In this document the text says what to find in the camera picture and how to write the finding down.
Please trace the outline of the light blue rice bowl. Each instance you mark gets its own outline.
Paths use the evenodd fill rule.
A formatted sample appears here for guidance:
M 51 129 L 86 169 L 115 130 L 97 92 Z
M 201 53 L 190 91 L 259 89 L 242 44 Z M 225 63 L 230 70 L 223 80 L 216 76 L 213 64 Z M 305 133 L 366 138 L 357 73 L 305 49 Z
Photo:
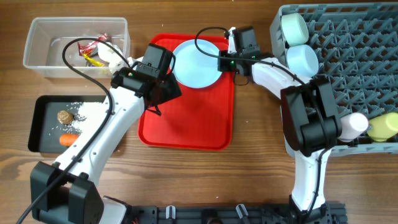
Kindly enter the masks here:
M 315 51 L 308 45 L 290 47 L 286 54 L 287 65 L 297 75 L 312 78 L 318 73 L 319 63 Z

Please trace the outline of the mint green bowl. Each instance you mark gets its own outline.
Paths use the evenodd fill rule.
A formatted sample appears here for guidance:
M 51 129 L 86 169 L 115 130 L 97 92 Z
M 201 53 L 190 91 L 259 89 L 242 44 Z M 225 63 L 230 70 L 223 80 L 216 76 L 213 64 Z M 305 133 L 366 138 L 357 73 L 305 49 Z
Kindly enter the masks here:
M 308 41 L 308 28 L 304 18 L 299 13 L 283 15 L 281 17 L 281 29 L 291 47 L 303 45 Z

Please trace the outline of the white tissue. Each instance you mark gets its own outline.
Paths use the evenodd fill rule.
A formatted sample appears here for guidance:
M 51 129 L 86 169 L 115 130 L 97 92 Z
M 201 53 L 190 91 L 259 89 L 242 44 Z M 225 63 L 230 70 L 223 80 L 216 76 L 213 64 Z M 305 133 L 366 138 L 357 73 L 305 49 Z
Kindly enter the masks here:
M 103 43 L 98 43 L 98 56 L 99 58 L 108 63 L 109 68 L 117 67 L 122 64 L 123 59 L 111 48 Z

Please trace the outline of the yellow snack wrapper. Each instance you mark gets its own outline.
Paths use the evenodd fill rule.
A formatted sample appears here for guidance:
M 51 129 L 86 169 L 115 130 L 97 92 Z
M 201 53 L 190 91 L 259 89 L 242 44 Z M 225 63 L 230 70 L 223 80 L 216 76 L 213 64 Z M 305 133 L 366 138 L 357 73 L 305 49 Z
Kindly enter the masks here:
M 104 64 L 102 62 L 90 58 L 87 54 L 83 54 L 83 57 L 87 62 L 91 63 L 95 67 L 104 67 Z

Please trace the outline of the white rice grains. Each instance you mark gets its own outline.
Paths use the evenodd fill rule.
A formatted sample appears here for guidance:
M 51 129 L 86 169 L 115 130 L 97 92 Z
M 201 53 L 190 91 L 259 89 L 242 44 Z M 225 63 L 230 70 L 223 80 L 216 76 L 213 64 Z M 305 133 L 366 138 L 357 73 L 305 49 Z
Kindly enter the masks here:
M 93 128 L 96 130 L 103 122 L 106 116 L 107 104 L 100 102 L 72 102 L 61 106 L 61 110 L 65 110 L 74 115 L 74 120 L 70 124 L 62 124 L 55 118 L 55 124 L 50 126 L 50 133 L 60 131 L 62 134 L 78 134 Z

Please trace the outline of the red foil wrapper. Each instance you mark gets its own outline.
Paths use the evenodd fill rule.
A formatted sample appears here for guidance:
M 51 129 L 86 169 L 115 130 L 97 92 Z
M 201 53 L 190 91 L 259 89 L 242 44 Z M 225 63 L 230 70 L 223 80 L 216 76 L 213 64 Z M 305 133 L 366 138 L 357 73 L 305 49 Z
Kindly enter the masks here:
M 108 34 L 102 34 L 97 37 L 96 40 L 91 40 L 88 44 L 81 45 L 78 43 L 79 56 L 90 56 L 97 48 L 99 44 L 98 40 L 106 41 L 108 39 Z

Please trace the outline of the brown food lump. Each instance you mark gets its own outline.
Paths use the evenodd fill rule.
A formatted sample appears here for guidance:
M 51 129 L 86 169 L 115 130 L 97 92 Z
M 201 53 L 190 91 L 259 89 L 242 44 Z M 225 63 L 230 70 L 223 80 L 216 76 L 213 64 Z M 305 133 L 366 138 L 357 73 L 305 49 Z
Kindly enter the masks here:
M 70 124 L 74 120 L 74 115 L 68 111 L 61 110 L 57 113 L 57 119 L 62 124 Z

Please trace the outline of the orange carrot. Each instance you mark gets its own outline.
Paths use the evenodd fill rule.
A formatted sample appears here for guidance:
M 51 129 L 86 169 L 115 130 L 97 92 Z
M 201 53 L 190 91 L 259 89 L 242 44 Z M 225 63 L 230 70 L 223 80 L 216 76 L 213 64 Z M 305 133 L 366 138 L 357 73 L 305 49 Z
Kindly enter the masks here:
M 78 134 L 63 134 L 59 138 L 59 143 L 62 146 L 70 147 L 79 138 Z

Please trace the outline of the pink cup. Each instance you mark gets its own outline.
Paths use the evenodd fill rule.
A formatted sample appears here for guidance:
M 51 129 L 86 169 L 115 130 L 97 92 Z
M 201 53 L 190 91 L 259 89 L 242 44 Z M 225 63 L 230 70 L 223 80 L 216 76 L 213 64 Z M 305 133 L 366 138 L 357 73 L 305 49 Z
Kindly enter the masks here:
M 351 142 L 369 127 L 369 121 L 362 113 L 352 113 L 341 118 L 342 132 L 338 140 L 342 142 Z

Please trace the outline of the yellow cup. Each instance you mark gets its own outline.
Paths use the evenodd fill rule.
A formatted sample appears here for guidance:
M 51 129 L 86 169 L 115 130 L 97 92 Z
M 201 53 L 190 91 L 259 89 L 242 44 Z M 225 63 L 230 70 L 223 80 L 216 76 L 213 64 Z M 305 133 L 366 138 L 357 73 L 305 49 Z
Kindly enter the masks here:
M 397 134 L 397 113 L 388 113 L 378 116 L 369 121 L 371 129 L 367 131 L 368 136 L 383 142 Z

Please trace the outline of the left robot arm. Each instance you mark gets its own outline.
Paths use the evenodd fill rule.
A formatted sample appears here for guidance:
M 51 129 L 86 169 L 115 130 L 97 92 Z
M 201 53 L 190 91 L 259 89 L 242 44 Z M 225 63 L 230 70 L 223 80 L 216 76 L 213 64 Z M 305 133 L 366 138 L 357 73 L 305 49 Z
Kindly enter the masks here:
M 103 169 L 126 131 L 145 111 L 160 115 L 159 105 L 182 92 L 172 73 L 175 55 L 149 44 L 141 61 L 121 68 L 103 88 L 106 98 L 92 128 L 51 165 L 38 162 L 30 174 L 31 213 L 44 223 L 135 223 L 127 203 L 101 197 Z

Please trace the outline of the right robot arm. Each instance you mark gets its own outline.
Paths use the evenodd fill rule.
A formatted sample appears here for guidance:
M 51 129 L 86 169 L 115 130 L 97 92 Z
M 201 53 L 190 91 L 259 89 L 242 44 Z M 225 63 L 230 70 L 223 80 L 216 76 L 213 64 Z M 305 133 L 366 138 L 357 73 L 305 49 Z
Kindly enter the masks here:
M 218 69 L 247 77 L 280 99 L 284 137 L 295 154 L 295 183 L 286 218 L 291 223 L 330 215 L 323 194 L 325 172 L 342 124 L 330 82 L 299 75 L 261 52 L 253 27 L 224 30 L 228 49 L 216 55 Z

